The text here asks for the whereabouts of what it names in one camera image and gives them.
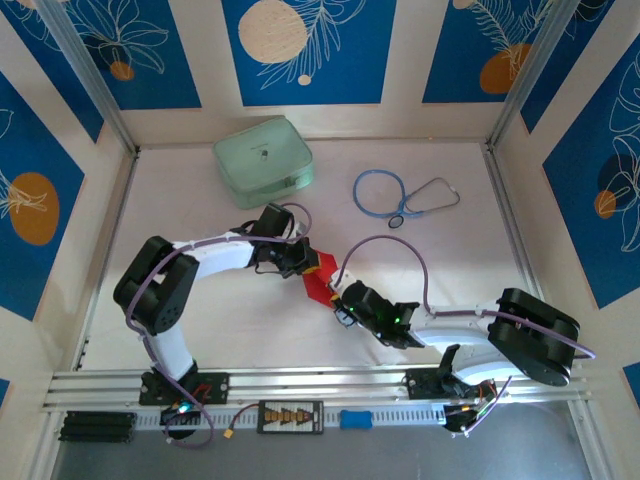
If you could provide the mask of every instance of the stethoscope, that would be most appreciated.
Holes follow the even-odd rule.
[[[367,175],[371,175],[371,174],[387,175],[389,177],[394,178],[400,185],[400,192],[402,194],[402,199],[400,200],[400,203],[398,203],[398,208],[393,212],[386,212],[386,213],[372,212],[371,210],[367,210],[366,208],[364,208],[360,203],[360,201],[358,200],[358,184],[360,183],[360,180],[362,180]],[[451,193],[455,195],[456,199],[451,203],[440,205],[439,207],[429,208],[427,210],[420,210],[417,212],[414,210],[411,210],[411,208],[409,208],[409,205],[408,205],[411,198],[434,182],[443,182],[447,186],[447,188],[451,190]],[[443,210],[445,208],[449,208],[449,207],[453,207],[454,205],[457,205],[458,203],[460,203],[460,194],[444,178],[435,177],[429,180],[427,183],[425,183],[421,187],[418,187],[409,195],[407,195],[406,190],[404,188],[404,183],[402,182],[402,179],[398,175],[396,175],[393,172],[390,172],[389,170],[381,170],[381,169],[374,168],[372,170],[365,170],[360,175],[358,175],[358,178],[356,178],[356,181],[353,183],[353,201],[355,202],[356,206],[360,209],[360,211],[362,211],[362,213],[374,218],[388,218],[389,228],[398,228],[404,223],[405,218],[419,218],[427,213],[433,213],[437,210]]]

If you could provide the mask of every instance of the circuit board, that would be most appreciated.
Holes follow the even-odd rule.
[[[323,402],[261,400],[258,433],[318,435],[324,430]]]

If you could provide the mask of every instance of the green plastic box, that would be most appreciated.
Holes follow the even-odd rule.
[[[284,117],[220,140],[213,153],[239,208],[264,205],[313,180],[311,150]]]

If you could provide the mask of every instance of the white mat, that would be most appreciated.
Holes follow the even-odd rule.
[[[351,197],[363,170],[388,168],[408,192],[443,176],[462,202],[420,219],[407,219],[392,233],[424,255],[430,272],[431,304],[469,304],[497,299],[505,287],[523,287],[477,144],[423,141],[314,141],[316,178],[287,198],[313,214],[311,245],[338,262],[360,239],[389,233],[386,221],[362,214]],[[391,179],[361,182],[367,207],[393,207],[399,189]],[[449,200],[435,187],[414,209]],[[113,289],[144,242],[153,235],[170,241],[217,235],[258,218],[260,209],[239,210],[219,178],[209,148],[145,150],[138,161],[124,215],[90,328],[83,369],[143,369],[149,361],[113,302]],[[413,254],[387,240],[362,247],[349,270],[392,302],[420,301],[422,271]],[[199,281],[182,325],[201,368],[357,366],[437,361],[432,349],[395,350],[361,328],[346,330],[333,313],[306,296],[299,277],[282,280],[245,269]]]

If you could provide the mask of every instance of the gray floor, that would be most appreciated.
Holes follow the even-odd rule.
[[[471,438],[442,427],[328,429],[321,436],[218,431],[199,451],[168,446],[160,432],[127,446],[64,444],[56,480],[363,479],[583,480],[591,478],[564,404],[495,409]]]

